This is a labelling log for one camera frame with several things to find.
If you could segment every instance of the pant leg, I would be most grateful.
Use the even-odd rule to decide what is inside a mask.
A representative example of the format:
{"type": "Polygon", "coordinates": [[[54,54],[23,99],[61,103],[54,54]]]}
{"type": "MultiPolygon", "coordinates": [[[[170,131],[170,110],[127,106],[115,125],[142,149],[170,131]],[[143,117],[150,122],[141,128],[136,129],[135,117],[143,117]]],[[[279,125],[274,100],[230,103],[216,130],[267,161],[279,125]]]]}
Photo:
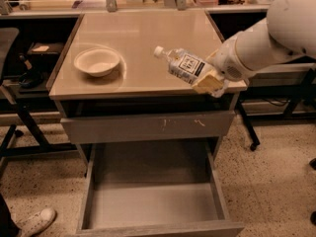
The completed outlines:
{"type": "Polygon", "coordinates": [[[15,237],[18,235],[20,229],[11,219],[11,213],[6,201],[0,194],[0,236],[1,237],[15,237]]]}

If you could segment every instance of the caster wheel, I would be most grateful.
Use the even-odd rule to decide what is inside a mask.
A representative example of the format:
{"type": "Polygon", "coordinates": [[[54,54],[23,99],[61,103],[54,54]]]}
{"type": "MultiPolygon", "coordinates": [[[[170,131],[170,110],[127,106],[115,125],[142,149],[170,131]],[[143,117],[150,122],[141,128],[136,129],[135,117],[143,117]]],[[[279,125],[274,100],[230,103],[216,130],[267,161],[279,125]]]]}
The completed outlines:
{"type": "Polygon", "coordinates": [[[16,134],[16,137],[17,137],[17,138],[20,138],[20,137],[22,137],[22,136],[24,135],[21,130],[15,130],[14,133],[16,134]]]}
{"type": "Polygon", "coordinates": [[[257,144],[252,143],[251,146],[250,146],[250,150],[251,151],[255,151],[257,149],[257,146],[258,146],[257,144]]]}
{"type": "Polygon", "coordinates": [[[311,160],[309,162],[310,167],[312,167],[314,170],[316,170],[316,158],[314,158],[313,160],[311,160]]]}
{"type": "Polygon", "coordinates": [[[314,225],[316,225],[316,211],[314,211],[314,212],[310,215],[310,222],[312,222],[314,225]]]}

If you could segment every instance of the ceramic bowl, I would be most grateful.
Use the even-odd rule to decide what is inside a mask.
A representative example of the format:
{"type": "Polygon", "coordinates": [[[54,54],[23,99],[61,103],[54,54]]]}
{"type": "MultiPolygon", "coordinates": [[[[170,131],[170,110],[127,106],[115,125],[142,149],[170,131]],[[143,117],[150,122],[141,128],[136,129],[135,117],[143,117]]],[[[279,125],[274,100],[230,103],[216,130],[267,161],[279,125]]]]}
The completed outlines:
{"type": "Polygon", "coordinates": [[[118,67],[119,62],[120,58],[117,52],[96,47],[80,52],[74,60],[74,66],[83,73],[102,77],[118,67]]]}

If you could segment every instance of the bottle cap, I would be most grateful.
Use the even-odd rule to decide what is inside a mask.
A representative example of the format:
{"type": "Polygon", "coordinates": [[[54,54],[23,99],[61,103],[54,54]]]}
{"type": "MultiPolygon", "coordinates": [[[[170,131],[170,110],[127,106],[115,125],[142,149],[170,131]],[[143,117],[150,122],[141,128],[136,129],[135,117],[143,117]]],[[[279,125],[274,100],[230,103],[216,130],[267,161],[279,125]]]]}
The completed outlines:
{"type": "Polygon", "coordinates": [[[161,58],[163,51],[164,51],[164,47],[158,45],[158,46],[155,48],[155,51],[154,51],[155,57],[161,58]]]}

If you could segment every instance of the white sneaker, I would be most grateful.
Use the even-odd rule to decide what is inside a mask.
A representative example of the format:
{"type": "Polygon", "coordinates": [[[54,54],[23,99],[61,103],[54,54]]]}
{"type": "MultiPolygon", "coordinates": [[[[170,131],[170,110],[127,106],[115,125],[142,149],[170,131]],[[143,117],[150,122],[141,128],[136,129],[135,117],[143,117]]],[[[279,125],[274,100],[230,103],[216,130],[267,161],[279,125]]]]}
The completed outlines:
{"type": "Polygon", "coordinates": [[[37,212],[27,220],[21,220],[17,226],[21,229],[21,237],[31,237],[46,229],[56,217],[56,211],[53,208],[45,208],[37,212]]]}

